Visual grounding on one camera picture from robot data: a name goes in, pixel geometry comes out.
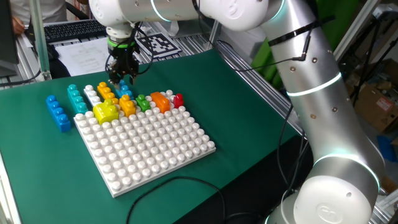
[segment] keyboard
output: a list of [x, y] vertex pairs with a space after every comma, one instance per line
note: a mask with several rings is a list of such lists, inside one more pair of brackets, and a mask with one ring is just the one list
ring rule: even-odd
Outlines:
[[44, 27], [45, 40], [54, 43], [63, 40], [81, 39], [106, 35], [106, 27], [96, 20], [85, 20]]

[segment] person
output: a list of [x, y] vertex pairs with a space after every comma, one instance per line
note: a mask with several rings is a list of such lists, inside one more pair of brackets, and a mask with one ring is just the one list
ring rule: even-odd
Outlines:
[[[43, 23], [63, 22], [67, 20], [65, 0], [38, 0], [42, 10]], [[78, 0], [88, 4], [88, 0]], [[15, 34], [25, 31], [25, 24], [30, 21], [29, 0], [10, 0], [12, 10], [12, 25]]]

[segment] light blue lego brick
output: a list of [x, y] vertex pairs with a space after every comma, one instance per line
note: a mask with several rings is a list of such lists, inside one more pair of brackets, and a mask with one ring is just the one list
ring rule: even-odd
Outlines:
[[57, 101], [56, 97], [50, 95], [45, 100], [45, 104], [47, 105], [47, 109], [49, 110], [52, 119], [58, 126], [58, 129], [64, 133], [65, 131], [70, 130], [70, 121], [68, 116], [63, 112], [63, 109], [60, 107], [60, 103]]
[[76, 114], [78, 113], [85, 114], [88, 111], [87, 105], [84, 102], [83, 97], [81, 97], [80, 92], [77, 90], [75, 84], [69, 85], [68, 98]]
[[119, 89], [120, 90], [116, 90], [116, 94], [118, 94], [119, 98], [122, 98], [123, 95], [128, 95], [130, 96], [130, 100], [134, 99], [132, 91], [130, 91], [129, 87], [126, 85], [126, 82], [124, 80], [120, 81]]

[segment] lego baseplate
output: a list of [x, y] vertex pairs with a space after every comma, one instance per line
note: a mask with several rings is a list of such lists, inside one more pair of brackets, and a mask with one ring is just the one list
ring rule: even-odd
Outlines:
[[[171, 90], [162, 92], [173, 102]], [[112, 197], [122, 195], [215, 152], [208, 135], [184, 106], [170, 103], [164, 114], [150, 96], [150, 110], [98, 124], [94, 113], [77, 114], [75, 124]]]

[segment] green mat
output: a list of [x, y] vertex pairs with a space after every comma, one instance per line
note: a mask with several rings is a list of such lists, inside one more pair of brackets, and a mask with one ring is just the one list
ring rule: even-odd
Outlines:
[[[221, 188], [277, 147], [283, 119], [216, 51], [156, 62], [136, 80], [134, 96], [168, 89], [182, 93], [187, 110], [217, 150], [112, 198], [77, 129], [73, 125], [60, 133], [45, 105], [46, 97], [55, 95], [72, 121], [68, 85], [76, 84], [83, 93], [85, 85], [107, 79], [99, 73], [0, 91], [0, 149], [25, 224], [125, 223], [132, 202], [154, 185], [186, 175]], [[288, 127], [283, 142], [294, 134]], [[173, 223], [214, 193], [199, 183], [177, 180], [140, 202], [131, 223]]]

